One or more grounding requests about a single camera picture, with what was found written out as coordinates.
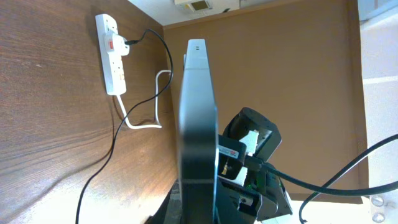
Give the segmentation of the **smartphone with cyan screen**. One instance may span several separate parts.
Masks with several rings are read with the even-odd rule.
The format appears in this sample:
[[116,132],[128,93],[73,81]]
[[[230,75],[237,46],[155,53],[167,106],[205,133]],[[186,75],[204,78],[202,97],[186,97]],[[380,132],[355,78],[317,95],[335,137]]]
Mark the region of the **smartphone with cyan screen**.
[[178,112],[182,223],[213,223],[218,168],[218,115],[203,39],[190,39]]

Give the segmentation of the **white charger plug adapter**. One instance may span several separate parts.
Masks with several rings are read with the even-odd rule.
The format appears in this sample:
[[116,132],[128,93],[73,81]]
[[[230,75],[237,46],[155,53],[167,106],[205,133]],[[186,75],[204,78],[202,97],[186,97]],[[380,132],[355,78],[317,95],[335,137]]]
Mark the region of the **white charger plug adapter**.
[[126,39],[114,32],[105,34],[104,44],[106,52],[110,55],[127,56],[130,46],[126,44]]

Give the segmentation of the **white power strip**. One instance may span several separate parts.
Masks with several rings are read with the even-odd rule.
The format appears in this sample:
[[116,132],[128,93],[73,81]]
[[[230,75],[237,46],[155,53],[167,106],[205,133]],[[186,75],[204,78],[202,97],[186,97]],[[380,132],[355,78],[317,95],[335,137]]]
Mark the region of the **white power strip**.
[[122,95],[126,92],[122,56],[108,54],[104,44],[105,34],[114,32],[119,35],[118,25],[108,14],[96,15],[95,22],[106,92],[108,95]]

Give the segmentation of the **white box on ceiling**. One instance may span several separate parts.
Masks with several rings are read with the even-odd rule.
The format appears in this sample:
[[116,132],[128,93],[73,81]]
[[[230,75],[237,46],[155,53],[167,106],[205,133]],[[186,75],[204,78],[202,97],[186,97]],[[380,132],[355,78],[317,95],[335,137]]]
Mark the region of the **white box on ceiling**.
[[175,6],[183,12],[202,12],[213,9],[209,0],[174,0]]

